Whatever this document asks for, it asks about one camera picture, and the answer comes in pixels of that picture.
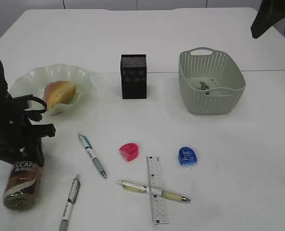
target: white pen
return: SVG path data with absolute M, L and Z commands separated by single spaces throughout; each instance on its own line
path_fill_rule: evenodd
M 66 231 L 72 213 L 73 204 L 76 202 L 77 194 L 80 188 L 79 174 L 73 179 L 71 191 L 67 199 L 64 214 L 60 223 L 59 231 Z
M 92 146 L 88 140 L 88 138 L 82 134 L 78 134 L 78 139 L 81 142 L 81 144 L 84 146 L 86 152 L 88 153 L 88 155 L 90 156 L 94 166 L 96 167 L 96 169 L 99 171 L 99 173 L 101 174 L 101 176 L 106 179 L 107 178 L 107 174 L 101 164 L 101 162 L 99 161 L 99 159 L 94 155 L 93 151 L 92 151 Z

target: black square box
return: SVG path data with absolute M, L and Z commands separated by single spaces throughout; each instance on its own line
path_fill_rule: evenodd
M 145 54 L 123 54 L 120 62 L 122 98 L 147 98 L 147 61 Z

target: pencil sharpener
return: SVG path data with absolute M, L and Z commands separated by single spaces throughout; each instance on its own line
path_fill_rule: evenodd
M 127 143 L 119 148 L 119 152 L 126 161 L 131 161 L 138 156 L 138 145 L 135 143 Z
M 186 165 L 194 165 L 197 163 L 197 157 L 193 149 L 189 147 L 182 147 L 179 150 L 178 155 L 179 163 L 180 165 L 186 166 Z
M 145 54 L 123 54 L 120 62 L 123 99 L 147 98 L 147 61 Z

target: white wall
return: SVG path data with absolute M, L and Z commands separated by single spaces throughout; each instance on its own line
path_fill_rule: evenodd
M 62 0 L 0 0 L 0 37 L 26 10 L 63 8 Z
M 177 8 L 206 7 L 207 0 L 137 0 L 140 10 L 172 10 Z
M 64 0 L 66 9 L 106 9 L 135 11 L 136 0 Z
M 208 7 L 251 7 L 259 9 L 261 0 L 208 0 Z

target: black object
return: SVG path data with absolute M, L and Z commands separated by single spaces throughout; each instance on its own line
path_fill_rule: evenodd
M 43 110 L 29 110 L 29 101 L 43 105 Z M 44 165 L 41 138 L 55 136 L 53 124 L 32 125 L 42 120 L 41 113 L 47 109 L 46 103 L 32 95 L 12 98 L 8 92 L 8 84 L 4 78 L 3 65 L 0 61 L 0 160 L 10 164 L 27 160 Z
M 145 54 L 123 54 L 120 62 L 122 98 L 147 98 L 147 61 Z
M 285 0 L 262 0 L 251 26 L 253 38 L 259 38 L 271 26 L 285 18 Z

